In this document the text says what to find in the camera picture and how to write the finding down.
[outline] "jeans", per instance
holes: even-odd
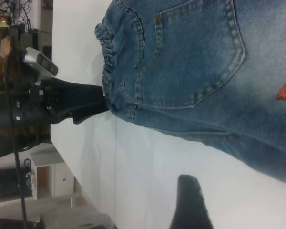
[[[115,116],[286,182],[286,0],[114,0],[95,34]]]

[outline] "black object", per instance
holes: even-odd
[[[0,94],[0,129],[9,125],[6,94]],[[87,118],[108,111],[102,87],[69,83],[56,78],[42,80],[40,86],[13,94],[12,118],[15,126],[59,123],[73,118],[80,124]]]
[[[29,171],[27,168],[21,168],[20,176],[25,178]],[[24,187],[23,194],[25,197],[31,197],[32,190]],[[0,202],[18,199],[19,195],[16,169],[0,169]]]
[[[170,229],[213,229],[198,180],[178,177],[177,207]]]
[[[52,60],[52,45],[44,45],[42,47],[42,53],[49,59]]]
[[[45,229],[43,222],[28,222],[27,229]],[[24,229],[23,221],[0,219],[0,229]]]

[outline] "person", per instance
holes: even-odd
[[[12,37],[5,37],[1,40],[0,46],[0,83],[4,82],[4,77],[7,68],[7,57],[11,54],[15,45],[15,40]],[[17,77],[18,68],[21,63],[17,58],[13,58],[10,67],[10,81],[13,82]],[[0,94],[4,94],[5,89],[0,88]],[[6,104],[0,104],[0,109],[4,109],[6,112]],[[18,127],[15,129],[15,135],[17,139],[18,150],[23,151],[36,145],[37,132],[40,134],[40,141],[50,143],[50,125],[29,125],[24,127]],[[0,157],[6,156],[13,152],[13,146],[10,136],[10,129],[0,129]]]

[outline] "white surface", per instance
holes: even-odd
[[[59,78],[101,85],[103,58],[94,27],[110,2],[55,0]],[[215,229],[286,228],[286,184],[201,143],[126,123],[110,112],[81,125],[53,125],[51,136],[85,194],[119,229],[168,229],[180,174],[200,181]]]
[[[74,193],[74,175],[66,163],[55,165],[54,196],[61,197]]]

